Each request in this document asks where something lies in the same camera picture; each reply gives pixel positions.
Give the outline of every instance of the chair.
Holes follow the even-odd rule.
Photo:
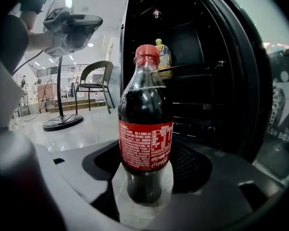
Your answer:
[[[98,69],[98,68],[102,68],[104,67],[104,74],[103,74],[103,80],[101,84],[93,84],[93,83],[85,83],[86,82],[86,78],[88,76],[89,73],[91,73],[93,70]],[[105,97],[105,103],[108,109],[108,113],[110,112],[109,109],[109,105],[108,105],[108,101],[107,101],[107,97],[106,97],[106,92],[108,92],[110,100],[112,102],[113,107],[115,108],[114,102],[112,101],[110,92],[109,92],[109,80],[110,80],[110,76],[111,76],[111,72],[113,69],[113,64],[109,61],[99,61],[93,64],[88,65],[81,74],[80,77],[80,84],[77,86],[76,91],[75,91],[75,103],[76,103],[76,114],[78,114],[78,110],[77,110],[77,92],[79,92],[79,88],[88,88],[88,90],[81,90],[84,92],[88,92],[88,99],[89,99],[89,110],[91,110],[90,108],[90,92],[103,92],[104,93],[104,97]],[[98,90],[98,91],[90,91],[91,88],[102,88],[103,90]]]

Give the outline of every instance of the cola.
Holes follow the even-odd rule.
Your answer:
[[[146,204],[161,195],[161,176],[171,149],[172,102],[158,74],[157,48],[138,47],[134,63],[134,75],[118,107],[119,142],[127,192],[133,201]]]

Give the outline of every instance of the yellow bottle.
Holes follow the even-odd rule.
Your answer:
[[[155,47],[158,49],[160,59],[158,69],[161,70],[165,68],[170,68],[172,66],[172,62],[169,48],[166,45],[162,44],[162,40],[159,38],[155,40],[155,43]],[[161,72],[159,73],[159,75],[162,79],[169,79],[172,77],[172,70]]]

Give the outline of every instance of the railing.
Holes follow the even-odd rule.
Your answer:
[[[39,75],[39,70],[38,70],[37,68],[35,68],[33,65],[30,65],[30,64],[29,64],[29,66],[30,66],[32,72],[34,73],[35,77],[38,77],[38,75]]]
[[[63,73],[69,73],[72,72],[71,67],[75,67],[76,72],[82,72],[86,66],[89,64],[77,64],[77,65],[63,65],[61,67],[61,74]],[[38,70],[38,76],[37,77],[43,77],[47,75],[54,75],[57,73],[57,67],[49,67],[46,69],[40,69]]]

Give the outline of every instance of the floor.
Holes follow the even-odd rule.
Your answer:
[[[66,111],[65,114],[74,114],[75,111]],[[25,134],[33,143],[44,145],[49,152],[57,152],[81,148],[92,144],[118,139],[117,109],[108,113],[106,107],[96,107],[79,110],[84,121],[76,126],[60,131],[45,132],[42,129],[44,122],[59,116],[58,113],[44,113],[27,115],[12,121],[10,129],[16,133]],[[122,165],[119,166],[113,180],[113,189],[117,202],[120,221],[125,225],[144,229],[158,212],[168,203],[173,186],[171,164],[165,166],[162,177],[162,195],[153,205],[135,204],[127,193],[127,177]]]

